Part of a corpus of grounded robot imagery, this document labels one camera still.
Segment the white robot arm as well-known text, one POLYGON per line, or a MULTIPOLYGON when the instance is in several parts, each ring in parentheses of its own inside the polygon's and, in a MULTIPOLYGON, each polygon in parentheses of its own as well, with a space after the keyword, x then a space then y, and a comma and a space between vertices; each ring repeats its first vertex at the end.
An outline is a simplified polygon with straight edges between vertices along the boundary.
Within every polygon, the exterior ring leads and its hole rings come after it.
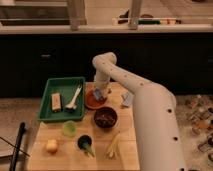
POLYGON ((113 79, 134 95, 140 171, 187 171, 175 115, 175 96, 161 84, 122 69, 116 62, 112 52, 95 56, 94 83, 104 91, 113 79))

